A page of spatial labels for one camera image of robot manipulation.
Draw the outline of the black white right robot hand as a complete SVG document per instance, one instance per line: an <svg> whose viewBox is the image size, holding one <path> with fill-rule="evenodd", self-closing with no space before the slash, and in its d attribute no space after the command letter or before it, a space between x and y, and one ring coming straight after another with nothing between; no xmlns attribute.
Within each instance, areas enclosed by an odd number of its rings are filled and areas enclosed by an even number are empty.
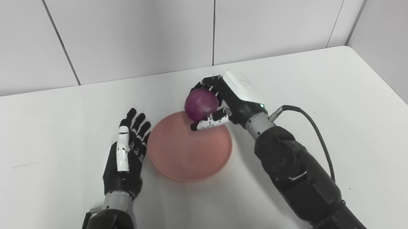
<svg viewBox="0 0 408 229"><path fill-rule="evenodd" d="M232 122L245 127L256 114L266 113L251 82L242 74L227 70L223 75L202 78L193 88L202 88L215 94L218 107L201 120L194 121L192 131L209 129Z"/></svg>

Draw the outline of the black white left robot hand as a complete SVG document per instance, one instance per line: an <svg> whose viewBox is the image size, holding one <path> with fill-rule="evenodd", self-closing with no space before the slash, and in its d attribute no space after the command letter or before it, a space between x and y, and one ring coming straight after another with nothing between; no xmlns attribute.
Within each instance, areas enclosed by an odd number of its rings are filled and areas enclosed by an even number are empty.
<svg viewBox="0 0 408 229"><path fill-rule="evenodd" d="M135 199L141 192L141 169L146 157L151 123L143 112L131 108L121 120L115 142L110 146L103 174L104 194L125 193Z"/></svg>

